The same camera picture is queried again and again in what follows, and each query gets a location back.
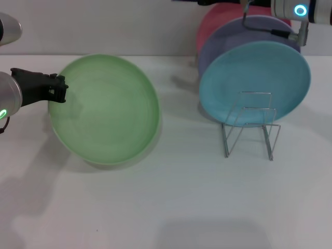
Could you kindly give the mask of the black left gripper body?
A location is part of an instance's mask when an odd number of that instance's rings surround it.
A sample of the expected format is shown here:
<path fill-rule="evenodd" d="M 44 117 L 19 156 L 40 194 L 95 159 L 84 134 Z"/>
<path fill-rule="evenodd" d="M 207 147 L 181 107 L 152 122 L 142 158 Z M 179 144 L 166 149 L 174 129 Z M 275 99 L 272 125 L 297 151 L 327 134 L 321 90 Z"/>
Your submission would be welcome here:
<path fill-rule="evenodd" d="M 39 101 L 51 101 L 52 78 L 50 75 L 11 68 L 11 76 L 18 83 L 22 93 L 22 107 Z"/>

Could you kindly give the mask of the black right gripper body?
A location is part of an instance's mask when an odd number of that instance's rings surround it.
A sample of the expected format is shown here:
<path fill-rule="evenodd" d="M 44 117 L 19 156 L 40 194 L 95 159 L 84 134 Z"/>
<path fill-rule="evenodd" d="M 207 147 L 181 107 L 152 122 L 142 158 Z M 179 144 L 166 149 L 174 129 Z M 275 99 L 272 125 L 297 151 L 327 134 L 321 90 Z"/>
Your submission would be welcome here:
<path fill-rule="evenodd" d="M 197 3 L 200 6 L 209 6 L 218 3 L 240 4 L 240 0 L 197 0 Z"/>

